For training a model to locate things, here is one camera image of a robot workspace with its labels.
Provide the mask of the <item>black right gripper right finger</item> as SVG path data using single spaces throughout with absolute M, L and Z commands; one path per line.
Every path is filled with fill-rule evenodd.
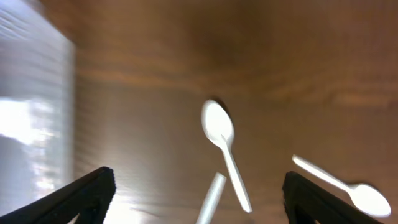
M 282 190 L 289 224 L 382 224 L 294 171 Z

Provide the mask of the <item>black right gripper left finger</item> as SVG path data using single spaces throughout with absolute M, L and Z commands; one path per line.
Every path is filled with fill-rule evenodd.
M 1 217 L 1 224 L 102 224 L 116 192 L 114 172 L 100 167 L 48 196 Z

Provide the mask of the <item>clear white plastic basket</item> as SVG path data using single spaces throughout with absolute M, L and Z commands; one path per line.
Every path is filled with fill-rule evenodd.
M 1 213 L 73 180 L 75 48 L 38 1 L 1 0 Z

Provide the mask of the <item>white plastic spoon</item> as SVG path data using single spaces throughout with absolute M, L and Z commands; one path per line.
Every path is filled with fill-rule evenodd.
M 196 224 L 210 224 L 223 193 L 226 177 L 216 173 L 201 206 Z
M 234 126 L 228 112 L 215 100 L 206 100 L 201 109 L 201 125 L 205 136 L 223 153 L 234 191 L 246 213 L 252 212 L 250 199 L 232 153 Z
M 364 183 L 346 184 L 315 164 L 295 154 L 292 156 L 292 160 L 296 165 L 315 177 L 345 191 L 354 206 L 361 212 L 379 218 L 388 217 L 391 214 L 392 209 L 389 202 L 374 187 Z

